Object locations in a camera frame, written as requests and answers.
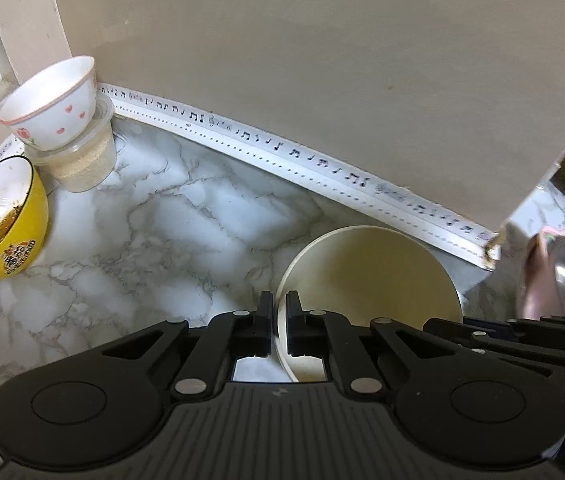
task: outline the ribbed black surface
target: ribbed black surface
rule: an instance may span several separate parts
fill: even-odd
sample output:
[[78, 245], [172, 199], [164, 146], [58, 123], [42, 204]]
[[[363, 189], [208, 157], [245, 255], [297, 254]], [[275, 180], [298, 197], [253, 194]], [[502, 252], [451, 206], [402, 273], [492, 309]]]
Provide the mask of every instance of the ribbed black surface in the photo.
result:
[[345, 399], [331, 383], [229, 383], [208, 402], [174, 410], [145, 449], [74, 473], [13, 463], [0, 480], [565, 480], [550, 463], [478, 472], [407, 441], [380, 404]]

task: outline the plastic container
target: plastic container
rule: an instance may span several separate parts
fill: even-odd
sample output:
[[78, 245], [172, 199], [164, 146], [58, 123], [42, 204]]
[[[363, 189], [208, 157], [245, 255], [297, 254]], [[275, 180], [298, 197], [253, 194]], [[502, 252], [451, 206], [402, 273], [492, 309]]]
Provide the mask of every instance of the plastic container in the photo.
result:
[[297, 290], [303, 310], [338, 312], [359, 326], [369, 326], [376, 317], [419, 330], [431, 317], [462, 322], [456, 287], [423, 245], [384, 227], [332, 231], [300, 251], [276, 294], [275, 349], [293, 381], [324, 381], [325, 371], [322, 360], [287, 352], [285, 297], [290, 290]]
[[52, 152], [27, 147], [25, 155], [36, 166], [45, 168], [68, 191], [79, 193], [91, 189], [112, 172], [116, 163], [113, 115], [112, 100], [99, 95], [94, 116], [82, 134]]

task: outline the pink bowl rim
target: pink bowl rim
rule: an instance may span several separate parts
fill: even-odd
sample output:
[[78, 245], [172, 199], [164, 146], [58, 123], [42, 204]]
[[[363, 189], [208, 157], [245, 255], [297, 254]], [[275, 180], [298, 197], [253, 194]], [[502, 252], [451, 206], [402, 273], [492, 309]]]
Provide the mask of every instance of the pink bowl rim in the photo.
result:
[[[76, 59], [79, 57], [83, 57], [83, 58], [89, 58], [90, 59], [90, 65], [91, 67], [89, 68], [89, 70], [87, 71], [87, 73], [82, 76], [82, 78], [80, 78], [80, 80], [75, 83], [75, 85], [73, 85], [70, 89], [68, 89], [67, 91], [63, 92], [61, 95], [59, 95], [58, 97], [56, 97], [53, 101], [50, 101], [49, 103], [45, 104], [44, 106], [41, 106], [40, 108], [35, 109], [33, 112], [29, 112], [28, 114], [25, 114], [24, 116], [18, 117], [16, 119], [10, 119], [8, 121], [5, 121], [3, 119], [0, 118], [0, 122], [2, 124], [4, 124], [5, 126], [13, 126], [15, 124], [19, 124], [22, 123], [23, 121], [26, 121], [27, 119], [31, 119], [32, 117], [42, 113], [45, 110], [48, 110], [49, 108], [51, 108], [53, 105], [58, 104], [60, 101], [62, 101], [65, 97], [67, 97], [69, 94], [71, 94], [71, 92], [73, 92], [76, 88], [78, 88], [80, 85], [82, 85], [82, 83], [84, 83], [87, 79], [89, 79], [90, 76], [94, 75], [94, 69], [96, 68], [96, 60], [92, 57], [92, 56], [73, 56], [73, 57], [69, 57], [67, 59], [63, 59], [57, 63], [54, 63], [53, 65], [49, 65], [47, 68], [51, 68], [52, 66], [56, 66], [60, 63], [64, 63], [67, 62], [70, 59]], [[36, 77], [36, 75], [32, 76], [31, 78], [29, 78], [27, 81], [31, 81], [31, 79], [33, 79], [34, 77]]]

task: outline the bowl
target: bowl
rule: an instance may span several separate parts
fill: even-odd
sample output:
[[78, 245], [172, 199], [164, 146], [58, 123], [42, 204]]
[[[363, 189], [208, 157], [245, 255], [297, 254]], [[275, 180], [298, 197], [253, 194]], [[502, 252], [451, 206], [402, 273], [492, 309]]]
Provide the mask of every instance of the bowl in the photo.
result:
[[66, 146], [42, 152], [27, 148], [25, 155], [42, 166], [62, 187], [73, 193], [100, 184], [116, 164], [116, 146], [112, 132], [114, 103], [107, 96], [96, 98], [96, 113], [85, 131]]
[[324, 381], [325, 371], [321, 359], [287, 353], [285, 297], [290, 290], [297, 290], [303, 310], [338, 312], [359, 326], [369, 326], [376, 317], [419, 330], [432, 317], [462, 322], [456, 287], [423, 245], [383, 227], [332, 231], [300, 251], [276, 294], [275, 349], [293, 381]]
[[49, 218], [47, 195], [34, 165], [16, 155], [0, 161], [0, 279], [37, 256]]
[[25, 144], [48, 151], [82, 133], [95, 110], [95, 60], [77, 56], [48, 66], [6, 97], [0, 122]]

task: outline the white bowl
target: white bowl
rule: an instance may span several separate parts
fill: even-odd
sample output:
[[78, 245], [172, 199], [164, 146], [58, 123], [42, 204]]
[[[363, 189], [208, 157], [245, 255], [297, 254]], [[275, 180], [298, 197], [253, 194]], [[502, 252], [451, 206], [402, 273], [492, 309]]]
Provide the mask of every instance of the white bowl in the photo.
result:
[[64, 146], [96, 111], [95, 63], [91, 56], [77, 56], [38, 72], [5, 99], [0, 122], [38, 150]]
[[304, 311], [344, 314], [353, 325], [390, 317], [419, 330], [432, 317], [462, 322], [447, 271], [423, 245], [384, 227], [332, 231], [305, 247], [287, 268], [278, 292], [275, 348], [293, 381], [324, 381], [322, 360], [287, 352], [285, 297], [297, 290]]

